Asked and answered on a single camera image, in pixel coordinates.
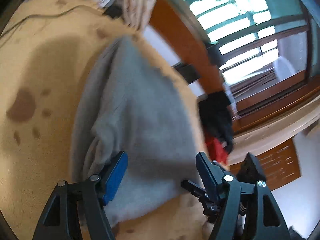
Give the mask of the grey sweatshirt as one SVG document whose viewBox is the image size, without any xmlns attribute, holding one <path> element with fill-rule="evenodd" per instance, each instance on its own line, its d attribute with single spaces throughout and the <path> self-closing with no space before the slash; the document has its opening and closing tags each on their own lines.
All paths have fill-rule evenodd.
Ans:
<svg viewBox="0 0 320 240">
<path fill-rule="evenodd" d="M 172 81 L 121 37 L 100 55 L 87 78 L 74 120 L 71 177 L 96 174 L 118 152 L 129 163 L 104 208 L 114 226 L 142 217 L 198 182 L 195 133 Z"/>
</svg>

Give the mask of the wooden headboard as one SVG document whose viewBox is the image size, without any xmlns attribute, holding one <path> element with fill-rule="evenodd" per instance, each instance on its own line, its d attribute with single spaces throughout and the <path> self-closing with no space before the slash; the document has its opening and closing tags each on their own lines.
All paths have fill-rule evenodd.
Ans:
<svg viewBox="0 0 320 240">
<path fill-rule="evenodd" d="M 223 91 L 218 68 L 210 62 L 203 42 L 182 21 L 168 0 L 157 0 L 150 24 L 168 42 L 184 63 L 198 71 L 199 83 L 207 94 Z"/>
</svg>

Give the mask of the black knit garment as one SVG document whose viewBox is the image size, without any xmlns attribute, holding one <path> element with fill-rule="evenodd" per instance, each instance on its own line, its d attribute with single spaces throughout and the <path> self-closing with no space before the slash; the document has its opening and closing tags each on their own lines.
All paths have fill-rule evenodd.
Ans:
<svg viewBox="0 0 320 240">
<path fill-rule="evenodd" d="M 219 142 L 225 142 L 227 154 L 233 150 L 232 116 L 228 109 L 231 105 L 224 91 L 214 92 L 198 102 L 203 128 Z"/>
</svg>

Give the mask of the window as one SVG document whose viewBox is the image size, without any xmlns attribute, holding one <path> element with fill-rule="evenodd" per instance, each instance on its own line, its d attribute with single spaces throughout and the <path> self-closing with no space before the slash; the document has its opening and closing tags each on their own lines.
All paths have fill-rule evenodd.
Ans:
<svg viewBox="0 0 320 240">
<path fill-rule="evenodd" d="M 301 0 L 170 0 L 219 59 L 236 101 L 307 69 L 308 12 Z"/>
</svg>

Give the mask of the black box on bed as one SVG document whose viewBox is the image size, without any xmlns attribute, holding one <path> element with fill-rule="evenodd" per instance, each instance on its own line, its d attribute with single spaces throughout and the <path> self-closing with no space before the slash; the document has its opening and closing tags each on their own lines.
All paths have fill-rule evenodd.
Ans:
<svg viewBox="0 0 320 240">
<path fill-rule="evenodd" d="M 184 78 L 188 84 L 191 84 L 200 78 L 199 72 L 192 64 L 180 62 L 173 65 L 173 68 Z"/>
</svg>

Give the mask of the red cloth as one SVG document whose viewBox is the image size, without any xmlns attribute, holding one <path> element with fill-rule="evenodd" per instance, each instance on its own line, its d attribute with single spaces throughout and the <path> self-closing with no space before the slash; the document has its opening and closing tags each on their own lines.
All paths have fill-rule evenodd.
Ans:
<svg viewBox="0 0 320 240">
<path fill-rule="evenodd" d="M 210 159 L 227 165 L 228 153 L 223 148 L 221 142 L 217 138 L 206 134 L 205 143 Z"/>
</svg>

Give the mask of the yellow paw-print blanket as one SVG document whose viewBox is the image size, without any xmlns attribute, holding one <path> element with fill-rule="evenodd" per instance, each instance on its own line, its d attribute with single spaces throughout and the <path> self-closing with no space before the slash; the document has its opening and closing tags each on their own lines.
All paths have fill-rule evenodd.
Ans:
<svg viewBox="0 0 320 240">
<path fill-rule="evenodd" d="M 167 76 L 182 99 L 196 148 L 206 151 L 197 100 L 149 41 L 93 0 L 29 0 L 1 38 L 1 212 L 19 239 L 32 239 L 57 182 L 71 177 L 78 105 L 102 52 L 121 37 Z M 205 217 L 187 191 L 112 228 L 117 239 L 201 239 Z"/>
</svg>

